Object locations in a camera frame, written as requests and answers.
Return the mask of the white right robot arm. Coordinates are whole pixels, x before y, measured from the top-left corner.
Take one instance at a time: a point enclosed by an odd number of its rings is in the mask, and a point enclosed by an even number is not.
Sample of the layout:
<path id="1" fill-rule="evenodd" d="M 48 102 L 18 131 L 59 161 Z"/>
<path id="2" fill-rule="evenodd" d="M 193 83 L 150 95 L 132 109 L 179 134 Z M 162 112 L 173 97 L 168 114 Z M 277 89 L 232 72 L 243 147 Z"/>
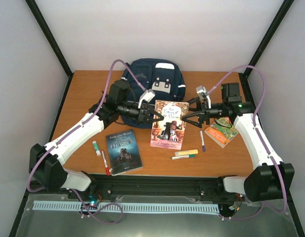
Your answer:
<path id="1" fill-rule="evenodd" d="M 244 102 L 238 83 L 221 85 L 222 102 L 211 103 L 203 86 L 196 88 L 198 98 L 189 100 L 196 104 L 182 120 L 197 127 L 209 124 L 210 119 L 229 118 L 241 135 L 253 164 L 248 177 L 226 176 L 222 178 L 224 190 L 245 195 L 250 201 L 266 201 L 286 198 L 295 171 L 290 163 L 284 163 L 274 151 L 259 123 L 255 107 Z"/>

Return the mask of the navy blue student backpack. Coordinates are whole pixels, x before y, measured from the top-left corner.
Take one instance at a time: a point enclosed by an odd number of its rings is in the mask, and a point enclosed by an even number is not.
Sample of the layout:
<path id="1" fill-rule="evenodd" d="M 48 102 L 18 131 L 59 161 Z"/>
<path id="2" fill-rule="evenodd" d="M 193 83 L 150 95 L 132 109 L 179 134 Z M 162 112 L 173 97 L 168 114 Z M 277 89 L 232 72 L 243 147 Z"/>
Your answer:
<path id="1" fill-rule="evenodd" d="M 152 89 L 155 97 L 150 104 L 155 104 L 156 100 L 181 102 L 185 97 L 186 85 L 179 66 L 169 60 L 143 58 L 126 63 L 137 80 L 146 89 Z M 128 81 L 134 91 L 136 102 L 143 91 L 133 79 L 130 72 L 125 69 L 121 80 Z M 152 124 L 136 124 L 136 121 L 122 116 L 123 123 L 136 128 L 151 129 Z"/>

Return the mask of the pink Taming Shrew book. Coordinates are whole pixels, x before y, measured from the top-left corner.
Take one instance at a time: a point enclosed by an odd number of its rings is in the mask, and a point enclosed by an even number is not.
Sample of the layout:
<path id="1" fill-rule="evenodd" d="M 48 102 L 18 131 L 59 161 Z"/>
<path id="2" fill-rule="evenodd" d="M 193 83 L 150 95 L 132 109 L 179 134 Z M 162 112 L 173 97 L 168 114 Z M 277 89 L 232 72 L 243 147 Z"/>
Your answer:
<path id="1" fill-rule="evenodd" d="M 164 118 L 152 124 L 150 146 L 180 150 L 185 133 L 186 122 L 182 117 L 187 115 L 189 103 L 157 100 L 155 111 Z"/>

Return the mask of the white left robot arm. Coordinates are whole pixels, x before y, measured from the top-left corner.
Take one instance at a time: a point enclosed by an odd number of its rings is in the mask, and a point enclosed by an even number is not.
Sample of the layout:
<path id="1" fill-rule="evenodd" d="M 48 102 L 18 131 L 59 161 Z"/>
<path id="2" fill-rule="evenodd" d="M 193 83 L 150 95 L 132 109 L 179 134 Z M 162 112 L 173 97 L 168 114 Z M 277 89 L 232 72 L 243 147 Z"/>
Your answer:
<path id="1" fill-rule="evenodd" d="M 77 124 L 53 141 L 43 146 L 35 144 L 31 148 L 29 178 L 41 184 L 36 191 L 78 190 L 88 199 L 96 195 L 97 186 L 92 183 L 90 175 L 63 167 L 69 157 L 119 116 L 134 119 L 137 123 L 153 123 L 164 118 L 150 104 L 155 97 L 152 89 L 145 89 L 138 102 L 128 101 L 130 91 L 131 86 L 125 80 L 106 86 L 99 102 Z"/>

